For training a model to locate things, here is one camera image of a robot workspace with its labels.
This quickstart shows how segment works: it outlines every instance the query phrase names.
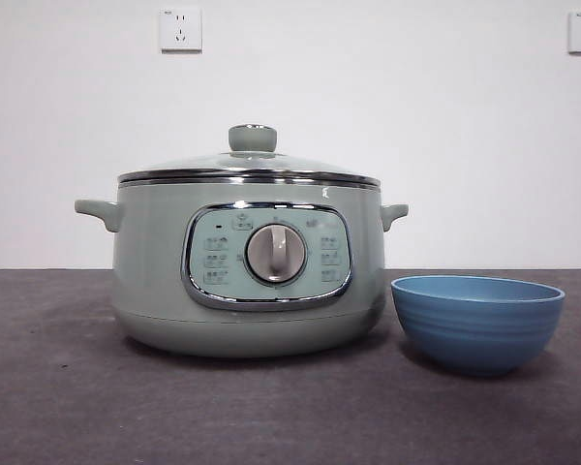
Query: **mint green cooker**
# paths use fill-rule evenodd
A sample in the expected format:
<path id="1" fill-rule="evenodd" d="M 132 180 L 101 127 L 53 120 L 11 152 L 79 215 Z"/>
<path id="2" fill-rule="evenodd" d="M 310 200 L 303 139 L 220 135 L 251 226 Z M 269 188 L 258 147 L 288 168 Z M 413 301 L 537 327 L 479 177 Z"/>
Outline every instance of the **mint green cooker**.
<path id="1" fill-rule="evenodd" d="M 145 344 L 209 357 L 308 353 L 382 314 L 382 232 L 407 215 L 380 182 L 275 152 L 275 130 L 229 130 L 231 151 L 119 176 L 118 201 L 76 201 L 115 233 L 112 306 Z"/>

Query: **blue bowl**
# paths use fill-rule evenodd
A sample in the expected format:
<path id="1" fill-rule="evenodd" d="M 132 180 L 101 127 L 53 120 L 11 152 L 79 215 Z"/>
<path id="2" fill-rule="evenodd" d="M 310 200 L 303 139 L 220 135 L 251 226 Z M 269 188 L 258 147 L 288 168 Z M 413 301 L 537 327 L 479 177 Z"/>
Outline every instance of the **blue bowl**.
<path id="1" fill-rule="evenodd" d="M 391 283 L 398 319 L 417 347 L 448 369 L 497 376 L 549 342 L 564 292 L 477 276 L 411 276 Z"/>

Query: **dark gray table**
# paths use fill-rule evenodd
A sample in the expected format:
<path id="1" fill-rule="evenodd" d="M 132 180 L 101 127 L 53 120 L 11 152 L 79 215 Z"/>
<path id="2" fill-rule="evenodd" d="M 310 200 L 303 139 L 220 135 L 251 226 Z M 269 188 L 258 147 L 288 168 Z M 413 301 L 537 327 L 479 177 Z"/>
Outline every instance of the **dark gray table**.
<path id="1" fill-rule="evenodd" d="M 442 371 L 391 300 L 345 347 L 206 359 L 126 338 L 108 271 L 0 271 L 0 464 L 581 464 L 581 270 L 473 274 L 566 291 L 547 350 L 499 379 Z"/>

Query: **stainless steel rim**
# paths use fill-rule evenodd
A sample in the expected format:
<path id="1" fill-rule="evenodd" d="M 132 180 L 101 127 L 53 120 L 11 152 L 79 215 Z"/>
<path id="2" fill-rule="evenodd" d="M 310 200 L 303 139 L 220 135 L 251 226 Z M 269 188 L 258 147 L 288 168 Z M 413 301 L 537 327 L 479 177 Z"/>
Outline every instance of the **stainless steel rim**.
<path id="1" fill-rule="evenodd" d="M 300 186 L 338 186 L 350 187 L 354 189 L 368 189 L 381 191 L 379 184 L 369 184 L 365 182 L 340 180 L 340 179 L 314 179 L 309 177 L 267 177 L 251 175 L 231 175 L 221 177 L 205 176 L 184 176 L 184 177 L 152 177 L 147 179 L 121 180 L 118 188 L 130 186 L 142 186 L 151 184 L 293 184 Z"/>
<path id="2" fill-rule="evenodd" d="M 211 170 L 211 169 L 188 169 L 188 170 L 147 170 L 133 171 L 121 174 L 118 177 L 119 183 L 143 180 L 165 179 L 167 183 L 184 183 L 185 179 L 212 179 L 212 178 L 251 178 L 251 179 L 309 179 L 311 181 L 339 181 L 351 182 L 355 184 L 365 184 L 380 187 L 378 179 L 358 174 L 343 174 L 328 171 L 310 170 L 271 170 L 271 169 L 237 169 L 237 170 Z"/>

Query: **lid knob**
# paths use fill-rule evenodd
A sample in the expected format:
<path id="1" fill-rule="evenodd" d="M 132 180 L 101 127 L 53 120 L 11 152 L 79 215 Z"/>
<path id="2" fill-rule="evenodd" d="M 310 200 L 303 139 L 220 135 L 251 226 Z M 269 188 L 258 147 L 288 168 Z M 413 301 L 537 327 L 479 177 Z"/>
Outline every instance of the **lid knob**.
<path id="1" fill-rule="evenodd" d="M 230 148 L 237 152 L 273 152 L 277 141 L 276 130 L 261 124 L 241 124 L 229 129 Z"/>

